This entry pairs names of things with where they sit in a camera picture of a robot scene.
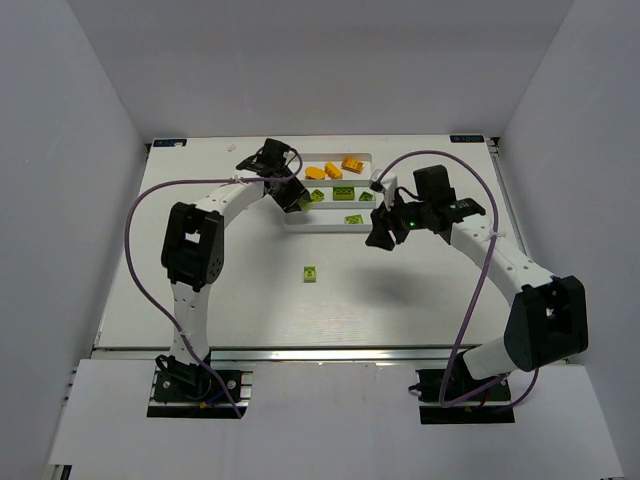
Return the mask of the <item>pale green lego brick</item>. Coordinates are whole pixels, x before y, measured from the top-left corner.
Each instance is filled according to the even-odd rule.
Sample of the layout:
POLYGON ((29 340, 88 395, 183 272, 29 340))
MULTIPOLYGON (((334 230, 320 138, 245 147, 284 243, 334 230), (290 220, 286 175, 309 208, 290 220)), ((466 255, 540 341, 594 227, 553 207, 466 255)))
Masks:
POLYGON ((313 202, 311 200, 299 199, 297 206, 301 212, 308 212, 312 208, 313 202))

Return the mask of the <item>dark green lego brick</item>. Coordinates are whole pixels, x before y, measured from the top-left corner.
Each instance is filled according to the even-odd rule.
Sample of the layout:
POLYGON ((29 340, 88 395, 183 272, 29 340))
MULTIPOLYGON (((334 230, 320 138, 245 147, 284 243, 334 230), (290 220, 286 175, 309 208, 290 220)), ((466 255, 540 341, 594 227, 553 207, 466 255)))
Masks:
POLYGON ((325 198, 324 193, 319 189, 315 189, 311 192, 311 200, 313 202, 316 202, 316 203, 322 202, 324 198, 325 198))

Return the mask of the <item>pale green lego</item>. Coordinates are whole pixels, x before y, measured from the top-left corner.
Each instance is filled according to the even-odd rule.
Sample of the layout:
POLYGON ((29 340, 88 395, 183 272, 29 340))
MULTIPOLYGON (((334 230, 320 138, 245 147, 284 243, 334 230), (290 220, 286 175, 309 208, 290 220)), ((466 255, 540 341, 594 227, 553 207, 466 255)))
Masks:
POLYGON ((354 214, 345 216, 344 223, 346 225, 361 225, 364 223, 364 220, 361 214, 354 214))

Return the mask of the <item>orange square lego brick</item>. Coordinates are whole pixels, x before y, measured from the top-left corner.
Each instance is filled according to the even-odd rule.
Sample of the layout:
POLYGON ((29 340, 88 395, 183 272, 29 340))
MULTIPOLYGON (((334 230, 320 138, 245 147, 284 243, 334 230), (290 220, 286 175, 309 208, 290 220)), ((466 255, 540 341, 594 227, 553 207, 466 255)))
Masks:
POLYGON ((323 169, 319 167, 310 166, 305 169, 305 179, 306 180, 324 180, 326 178, 326 173, 323 169))

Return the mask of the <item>orange yellow long lego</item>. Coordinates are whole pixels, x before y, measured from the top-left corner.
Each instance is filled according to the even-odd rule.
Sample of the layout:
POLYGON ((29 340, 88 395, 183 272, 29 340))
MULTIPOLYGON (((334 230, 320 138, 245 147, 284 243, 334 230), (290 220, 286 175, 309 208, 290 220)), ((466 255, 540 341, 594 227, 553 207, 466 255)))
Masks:
POLYGON ((324 172, 326 174, 326 176, 330 179, 342 179, 343 178, 343 172, 342 170, 337 167, 333 162, 326 162, 324 165, 324 172))

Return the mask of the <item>green long lego brick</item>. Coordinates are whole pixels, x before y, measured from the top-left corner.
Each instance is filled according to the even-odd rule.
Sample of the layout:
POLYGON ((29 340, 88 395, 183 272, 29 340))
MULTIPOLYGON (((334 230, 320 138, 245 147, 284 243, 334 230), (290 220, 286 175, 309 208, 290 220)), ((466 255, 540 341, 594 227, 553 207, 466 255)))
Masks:
POLYGON ((348 186, 334 187, 332 189, 332 199, 334 201, 354 201, 355 188, 348 186))

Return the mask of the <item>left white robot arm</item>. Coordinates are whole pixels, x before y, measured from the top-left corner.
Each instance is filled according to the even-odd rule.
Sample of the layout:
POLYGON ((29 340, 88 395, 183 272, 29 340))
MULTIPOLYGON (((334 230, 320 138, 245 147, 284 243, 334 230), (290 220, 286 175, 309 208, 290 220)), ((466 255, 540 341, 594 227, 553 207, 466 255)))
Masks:
POLYGON ((237 168, 252 176, 225 180, 195 203, 171 208, 161 252, 173 295, 174 330, 170 355, 186 365, 208 357, 208 303, 212 284, 224 266, 225 228, 253 203, 268 196, 285 213, 301 212, 311 203, 309 191, 289 167, 298 158, 289 145, 267 139, 237 168))

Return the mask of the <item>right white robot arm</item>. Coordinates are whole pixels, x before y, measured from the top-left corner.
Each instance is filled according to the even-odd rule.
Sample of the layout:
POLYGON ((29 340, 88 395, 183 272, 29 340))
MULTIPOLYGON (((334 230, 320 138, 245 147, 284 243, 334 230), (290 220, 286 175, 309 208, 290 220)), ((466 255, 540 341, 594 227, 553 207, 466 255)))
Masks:
POLYGON ((588 348, 586 292, 576 277, 553 274, 500 237, 483 207, 457 198, 445 167, 419 169, 414 181, 417 196, 406 202, 395 175, 374 172, 370 187, 383 201, 365 243, 391 251, 409 233, 429 230, 486 271, 510 313, 500 338, 457 356, 470 378, 530 372, 588 348))

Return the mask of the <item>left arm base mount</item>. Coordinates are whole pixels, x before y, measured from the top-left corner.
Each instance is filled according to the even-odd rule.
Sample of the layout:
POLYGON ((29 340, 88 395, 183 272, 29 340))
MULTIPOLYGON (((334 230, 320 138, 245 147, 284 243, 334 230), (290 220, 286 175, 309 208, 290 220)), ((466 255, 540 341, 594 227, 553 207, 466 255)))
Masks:
POLYGON ((216 373, 178 362, 174 356, 157 356, 146 416, 239 420, 251 397, 252 372, 223 369, 216 373))

